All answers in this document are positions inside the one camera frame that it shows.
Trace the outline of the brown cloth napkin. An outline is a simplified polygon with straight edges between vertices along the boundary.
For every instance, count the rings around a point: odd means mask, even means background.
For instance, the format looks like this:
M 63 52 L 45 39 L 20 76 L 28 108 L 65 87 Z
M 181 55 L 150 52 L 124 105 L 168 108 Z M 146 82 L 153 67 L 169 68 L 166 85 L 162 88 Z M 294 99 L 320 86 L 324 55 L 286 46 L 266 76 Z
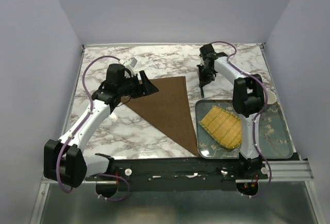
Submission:
M 153 129 L 163 133 L 191 154 L 198 156 L 197 139 L 190 112 L 186 78 L 166 77 L 151 80 L 159 91 L 137 99 L 122 97 L 124 104 L 151 127 L 133 134 L 142 141 L 157 142 Z

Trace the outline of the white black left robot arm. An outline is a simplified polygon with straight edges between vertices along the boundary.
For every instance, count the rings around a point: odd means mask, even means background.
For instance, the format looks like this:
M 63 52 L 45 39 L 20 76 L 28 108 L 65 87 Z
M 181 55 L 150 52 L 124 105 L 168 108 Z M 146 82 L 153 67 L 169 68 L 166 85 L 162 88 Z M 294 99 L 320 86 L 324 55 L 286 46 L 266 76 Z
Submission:
M 44 176 L 57 181 L 69 193 L 86 177 L 98 175 L 109 180 L 114 175 L 112 158 L 96 154 L 85 157 L 84 150 L 100 124 L 110 116 L 123 97 L 136 99 L 157 93 L 144 71 L 125 76 L 128 69 L 119 63 L 110 64 L 106 79 L 88 95 L 90 104 L 76 123 L 58 140 L 49 140 L 44 146 Z

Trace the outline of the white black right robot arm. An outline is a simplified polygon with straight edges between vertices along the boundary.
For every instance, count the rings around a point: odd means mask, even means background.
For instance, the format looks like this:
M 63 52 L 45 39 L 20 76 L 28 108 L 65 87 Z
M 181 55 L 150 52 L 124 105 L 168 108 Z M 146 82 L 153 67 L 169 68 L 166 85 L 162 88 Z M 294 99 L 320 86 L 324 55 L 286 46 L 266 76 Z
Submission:
M 237 49 L 228 42 L 225 44 L 234 49 L 229 55 L 217 53 L 213 43 L 200 48 L 202 62 L 197 65 L 199 88 L 201 97 L 204 97 L 204 86 L 213 82 L 218 73 L 233 85 L 232 104 L 240 118 L 242 134 L 237 172 L 247 179 L 262 168 L 262 162 L 267 161 L 259 148 L 258 130 L 260 115 L 266 110 L 268 94 L 259 74 L 247 73 L 230 61 L 237 54 Z

